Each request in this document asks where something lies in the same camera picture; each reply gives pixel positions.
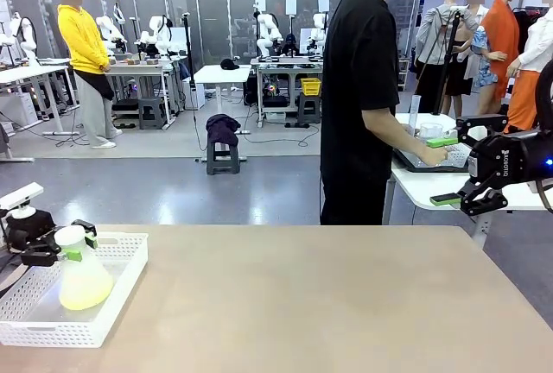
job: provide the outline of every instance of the black stool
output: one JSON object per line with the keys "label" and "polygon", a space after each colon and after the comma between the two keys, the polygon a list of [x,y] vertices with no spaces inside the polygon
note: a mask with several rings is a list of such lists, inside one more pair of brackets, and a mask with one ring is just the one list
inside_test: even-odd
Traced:
{"label": "black stool", "polygon": [[[232,174],[240,173],[238,146],[228,146],[228,150],[216,150],[215,142],[207,143],[207,174],[214,175],[230,170]],[[230,156],[231,160],[217,160],[218,157]]]}
{"label": "black stool", "polygon": [[303,92],[300,93],[297,122],[299,124],[321,122],[321,97],[319,95],[308,96]]}
{"label": "black stool", "polygon": [[161,130],[166,116],[159,98],[138,100],[138,123],[140,130]]}

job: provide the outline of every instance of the black t-shirt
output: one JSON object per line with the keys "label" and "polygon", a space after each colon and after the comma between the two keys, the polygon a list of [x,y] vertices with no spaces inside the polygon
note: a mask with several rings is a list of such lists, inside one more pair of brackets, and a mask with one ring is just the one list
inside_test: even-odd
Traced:
{"label": "black t-shirt", "polygon": [[322,74],[325,180],[390,178],[392,149],[366,129],[363,110],[395,114],[396,22],[384,0],[342,0],[327,33]]}

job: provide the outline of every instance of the orange pants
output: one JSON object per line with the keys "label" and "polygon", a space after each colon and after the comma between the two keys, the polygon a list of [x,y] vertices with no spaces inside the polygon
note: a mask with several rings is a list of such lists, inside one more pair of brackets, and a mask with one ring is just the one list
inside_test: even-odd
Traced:
{"label": "orange pants", "polygon": [[518,129],[531,130],[536,121],[536,85],[540,73],[535,71],[520,71],[515,86],[512,89],[509,104],[509,123]]}

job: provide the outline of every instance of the man's hand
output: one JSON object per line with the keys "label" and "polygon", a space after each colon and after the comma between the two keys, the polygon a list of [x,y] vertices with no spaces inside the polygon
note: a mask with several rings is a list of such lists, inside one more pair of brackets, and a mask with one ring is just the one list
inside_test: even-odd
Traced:
{"label": "man's hand", "polygon": [[507,54],[504,54],[503,52],[500,52],[500,51],[495,51],[495,52],[490,52],[488,53],[488,55],[486,56],[489,60],[500,60],[500,61],[504,61],[507,59]]}
{"label": "man's hand", "polygon": [[424,162],[424,164],[434,168],[448,158],[448,151],[444,147],[433,149],[425,146],[422,153],[420,153],[418,157]]}
{"label": "man's hand", "polygon": [[520,59],[515,59],[507,68],[507,78],[514,78],[520,70]]}

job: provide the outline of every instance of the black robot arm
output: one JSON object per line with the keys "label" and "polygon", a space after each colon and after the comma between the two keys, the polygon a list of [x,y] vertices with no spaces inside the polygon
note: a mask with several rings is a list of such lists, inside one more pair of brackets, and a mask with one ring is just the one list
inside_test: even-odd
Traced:
{"label": "black robot arm", "polygon": [[[457,120],[458,141],[473,149],[468,157],[470,178],[457,193],[466,214],[476,216],[507,206],[501,189],[527,182],[536,182],[544,207],[553,212],[543,192],[547,186],[544,182],[553,179],[552,84],[553,61],[544,68],[537,83],[537,130],[500,134],[507,119],[499,115]],[[488,128],[489,136],[476,141],[468,131],[479,125]]]}

